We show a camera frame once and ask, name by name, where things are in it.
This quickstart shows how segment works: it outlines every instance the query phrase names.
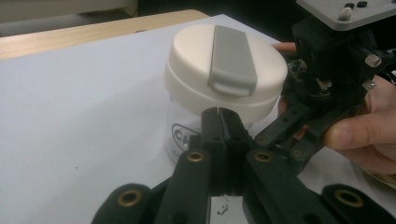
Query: wooden table edge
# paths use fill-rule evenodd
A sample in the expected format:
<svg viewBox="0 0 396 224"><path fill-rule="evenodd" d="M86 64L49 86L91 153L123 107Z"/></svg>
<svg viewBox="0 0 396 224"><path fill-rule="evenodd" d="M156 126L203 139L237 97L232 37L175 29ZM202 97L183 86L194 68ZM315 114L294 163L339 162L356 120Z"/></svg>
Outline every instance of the wooden table edge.
<svg viewBox="0 0 396 224"><path fill-rule="evenodd" d="M206 14L191 9L27 35L0 37L0 60L129 35L207 17Z"/></svg>

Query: gray clip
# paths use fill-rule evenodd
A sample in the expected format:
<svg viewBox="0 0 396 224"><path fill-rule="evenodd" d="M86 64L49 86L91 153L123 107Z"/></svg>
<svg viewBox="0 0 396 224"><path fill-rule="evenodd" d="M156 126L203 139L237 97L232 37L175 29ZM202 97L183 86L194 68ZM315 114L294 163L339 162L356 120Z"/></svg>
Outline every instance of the gray clip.
<svg viewBox="0 0 396 224"><path fill-rule="evenodd" d="M221 93L248 96L256 84L257 74L246 33L216 26L209 85Z"/></svg>

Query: white jar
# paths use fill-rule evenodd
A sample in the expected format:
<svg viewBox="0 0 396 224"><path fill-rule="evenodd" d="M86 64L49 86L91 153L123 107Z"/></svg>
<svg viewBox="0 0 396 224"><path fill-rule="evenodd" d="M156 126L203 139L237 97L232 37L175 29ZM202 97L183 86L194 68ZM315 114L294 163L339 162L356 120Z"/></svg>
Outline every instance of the white jar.
<svg viewBox="0 0 396 224"><path fill-rule="evenodd" d="M244 124L265 118L282 91L288 69L282 56L255 35L212 24L179 31L164 72L171 96L166 150L173 161L201 132L201 113L225 107Z"/></svg>

